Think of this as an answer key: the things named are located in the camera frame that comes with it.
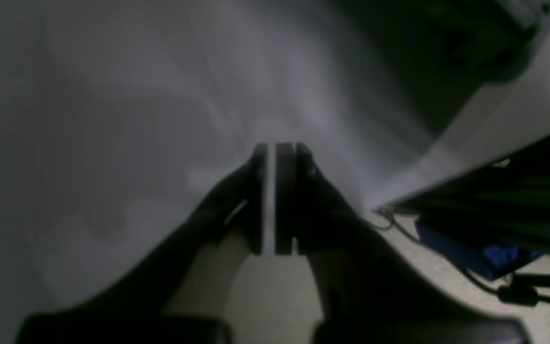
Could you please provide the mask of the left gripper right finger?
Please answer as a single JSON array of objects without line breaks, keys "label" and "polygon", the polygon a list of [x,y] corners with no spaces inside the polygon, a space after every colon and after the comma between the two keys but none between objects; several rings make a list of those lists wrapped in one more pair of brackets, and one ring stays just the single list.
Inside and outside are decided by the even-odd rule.
[{"label": "left gripper right finger", "polygon": [[513,318],[473,311],[415,272],[348,204],[302,143],[275,158],[275,252],[307,258],[324,314],[313,344],[528,344]]}]

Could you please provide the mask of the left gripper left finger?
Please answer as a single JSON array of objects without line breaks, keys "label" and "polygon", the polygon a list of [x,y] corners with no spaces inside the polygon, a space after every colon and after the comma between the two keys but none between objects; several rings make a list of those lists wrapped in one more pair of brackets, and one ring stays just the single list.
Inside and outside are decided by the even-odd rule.
[{"label": "left gripper left finger", "polygon": [[189,218],[128,274],[97,296],[65,311],[29,316],[18,344],[229,344],[231,329],[208,317],[166,316],[201,247],[242,229],[250,252],[262,251],[266,144],[220,181]]}]

